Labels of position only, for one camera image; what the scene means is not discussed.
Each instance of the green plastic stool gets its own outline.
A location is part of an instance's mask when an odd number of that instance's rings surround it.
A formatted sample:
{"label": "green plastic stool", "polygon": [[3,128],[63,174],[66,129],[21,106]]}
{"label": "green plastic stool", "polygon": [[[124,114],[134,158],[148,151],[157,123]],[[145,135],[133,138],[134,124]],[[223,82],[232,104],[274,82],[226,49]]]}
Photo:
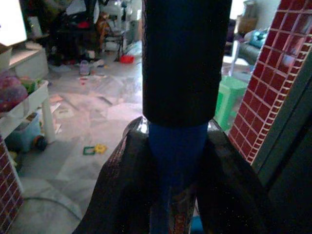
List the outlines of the green plastic stool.
{"label": "green plastic stool", "polygon": [[231,127],[231,119],[234,120],[237,114],[247,85],[247,83],[231,76],[222,77],[214,119],[224,131]]}

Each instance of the black foam grip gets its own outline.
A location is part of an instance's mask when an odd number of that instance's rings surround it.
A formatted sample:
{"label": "black foam grip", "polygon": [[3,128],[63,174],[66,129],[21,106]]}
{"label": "black foam grip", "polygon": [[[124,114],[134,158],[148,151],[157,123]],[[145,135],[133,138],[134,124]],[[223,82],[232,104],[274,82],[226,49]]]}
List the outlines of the black foam grip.
{"label": "black foam grip", "polygon": [[143,0],[143,113],[169,127],[215,115],[231,0]]}

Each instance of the red object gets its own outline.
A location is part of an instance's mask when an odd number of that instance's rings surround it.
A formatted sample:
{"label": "red object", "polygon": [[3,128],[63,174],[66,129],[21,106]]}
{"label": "red object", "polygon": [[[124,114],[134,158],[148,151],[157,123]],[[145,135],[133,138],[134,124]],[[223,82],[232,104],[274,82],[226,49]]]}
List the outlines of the red object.
{"label": "red object", "polygon": [[90,28],[90,24],[87,21],[77,24],[77,28]]}
{"label": "red object", "polygon": [[133,63],[134,60],[135,60],[135,57],[132,55],[123,55],[120,57],[121,63]]}

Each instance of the blue cloth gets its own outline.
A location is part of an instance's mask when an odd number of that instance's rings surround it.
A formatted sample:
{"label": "blue cloth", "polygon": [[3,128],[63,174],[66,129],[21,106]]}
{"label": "blue cloth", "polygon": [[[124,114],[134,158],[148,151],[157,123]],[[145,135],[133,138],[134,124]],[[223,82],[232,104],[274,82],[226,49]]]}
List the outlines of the blue cloth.
{"label": "blue cloth", "polygon": [[207,123],[188,128],[149,125],[149,144],[157,160],[161,190],[151,209],[151,234],[168,233],[168,205],[173,195],[194,183],[207,128]]}

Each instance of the white table leg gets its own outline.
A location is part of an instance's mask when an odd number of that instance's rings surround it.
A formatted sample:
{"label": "white table leg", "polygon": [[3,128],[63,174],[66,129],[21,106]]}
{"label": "white table leg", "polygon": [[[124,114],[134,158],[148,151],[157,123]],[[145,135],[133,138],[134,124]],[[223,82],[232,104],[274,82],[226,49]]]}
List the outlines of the white table leg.
{"label": "white table leg", "polygon": [[42,114],[43,114],[43,127],[45,132],[45,137],[48,141],[48,143],[52,143],[55,141],[55,130],[53,125],[53,118],[52,113],[50,109],[50,101],[49,98],[43,101],[42,103]]}

